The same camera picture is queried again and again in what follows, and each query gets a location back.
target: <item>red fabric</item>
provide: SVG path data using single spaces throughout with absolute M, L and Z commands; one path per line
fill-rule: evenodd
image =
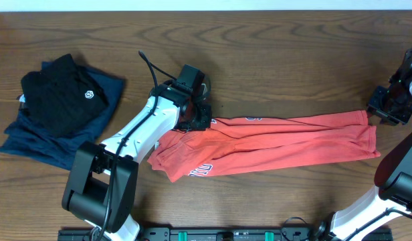
M 148 162 L 174 182 L 379 157 L 365 111 L 304 118 L 215 118 L 206 131 L 169 131 Z

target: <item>wooden tabletop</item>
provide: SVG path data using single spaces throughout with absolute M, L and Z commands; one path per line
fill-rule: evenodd
M 21 78 L 67 53 L 126 79 L 100 142 L 136 116 L 153 86 L 138 50 L 169 73 L 190 64 L 210 75 L 213 116 L 287 118 L 365 109 L 410 47 L 412 11 L 2 13 L 0 145 L 17 115 Z M 382 156 L 411 127 L 379 125 Z M 174 227 L 279 226 L 291 216 L 314 223 L 364 194 L 380 160 L 176 183 L 144 161 L 132 215 Z M 61 207 L 67 178 L 63 169 L 0 153 L 0 240 L 55 240 L 63 227 L 87 227 Z M 396 240 L 412 240 L 411 220 L 389 226 Z

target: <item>logo on black cloth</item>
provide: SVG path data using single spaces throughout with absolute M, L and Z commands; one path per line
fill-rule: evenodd
M 87 92 L 84 94 L 86 98 L 93 98 L 94 94 L 93 91 L 87 90 Z

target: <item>blue cloth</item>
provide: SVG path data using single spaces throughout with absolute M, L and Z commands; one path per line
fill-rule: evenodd
M 42 68 L 48 65 L 50 63 L 43 62 Z M 0 152 L 31 157 L 37 161 L 70 170 L 78 147 L 85 141 L 94 142 L 102 134 L 124 88 L 123 80 L 108 77 L 91 68 L 86 68 L 86 71 L 103 88 L 108 99 L 108 107 L 98 117 L 80 130 L 56 138 L 39 123 L 33 122 L 24 110 L 19 110 L 16 121 L 4 131 L 9 137 L 0 147 Z

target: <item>red t-shirt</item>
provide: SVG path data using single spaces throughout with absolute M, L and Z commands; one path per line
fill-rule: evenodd
M 148 162 L 174 182 L 379 157 L 365 111 L 302 118 L 215 118 L 206 131 L 169 131 Z

